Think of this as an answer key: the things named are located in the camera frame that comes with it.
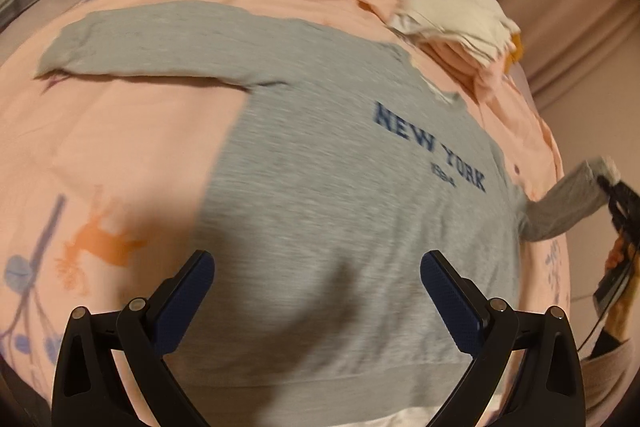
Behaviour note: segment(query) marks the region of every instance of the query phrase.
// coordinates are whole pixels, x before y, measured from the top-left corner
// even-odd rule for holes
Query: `gray sweatshirt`
[[[444,402],[469,359],[420,284],[439,249],[515,304],[518,244],[606,202],[585,162],[539,203],[462,98],[396,45],[209,2],[96,12],[40,73],[204,76],[251,92],[212,172],[193,247],[216,281],[178,351],[212,423],[327,426]]]

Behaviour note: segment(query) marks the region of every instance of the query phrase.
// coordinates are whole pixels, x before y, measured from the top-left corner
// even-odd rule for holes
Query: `cable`
[[[626,277],[630,274],[631,270],[633,269],[634,264],[636,262],[636,256],[638,256],[639,248],[640,248],[640,243],[635,247],[636,251],[634,252],[633,256],[631,257],[630,263],[625,268],[625,274],[618,281],[618,286],[616,287],[616,291],[613,292],[613,296],[617,295],[618,291],[620,290],[620,287],[622,286],[623,281],[626,279]],[[582,348],[586,345],[587,342],[589,342],[589,340],[593,336],[593,333],[596,332],[596,330],[598,329],[598,326],[602,322],[603,318],[609,312],[609,308],[611,308],[611,306],[613,305],[614,300],[617,300],[617,299],[614,299],[612,297],[611,300],[607,303],[607,306],[604,308],[604,310],[600,314],[600,317],[598,317],[598,320],[596,321],[596,324],[591,329],[590,333],[587,335],[587,338],[584,340],[584,342],[582,344],[580,344],[580,347],[578,348],[578,352],[580,352],[582,350]]]

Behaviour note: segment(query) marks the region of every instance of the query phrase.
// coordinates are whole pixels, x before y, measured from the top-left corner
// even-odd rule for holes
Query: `screw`
[[[551,314],[556,318],[556,319],[562,319],[564,317],[564,312],[562,311],[562,308],[559,308],[558,306],[551,306]]]
[[[146,306],[146,301],[143,298],[138,297],[137,299],[133,299],[129,303],[129,309],[132,312],[139,312],[142,308]]]
[[[507,309],[507,303],[500,298],[491,299],[490,301],[491,308],[496,310],[497,312],[503,312]]]
[[[78,306],[78,308],[71,312],[71,316],[75,319],[81,319],[82,317],[84,317],[85,311],[86,310],[82,306]]]

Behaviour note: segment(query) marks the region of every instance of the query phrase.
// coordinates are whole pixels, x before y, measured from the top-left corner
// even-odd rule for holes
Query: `curtain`
[[[540,110],[640,25],[640,0],[498,0],[522,30],[522,66]]]

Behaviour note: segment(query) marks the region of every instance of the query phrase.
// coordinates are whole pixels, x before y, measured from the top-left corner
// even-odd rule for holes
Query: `wall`
[[[640,28],[577,86],[544,109],[542,117],[556,137],[565,171],[584,158],[609,155],[624,181],[640,190]],[[615,237],[605,208],[568,233],[572,327],[578,344],[595,324],[591,294],[603,276],[604,259]],[[640,303],[634,309],[632,331],[640,345]],[[636,351],[638,367],[640,349]],[[589,352],[587,346],[581,355]]]

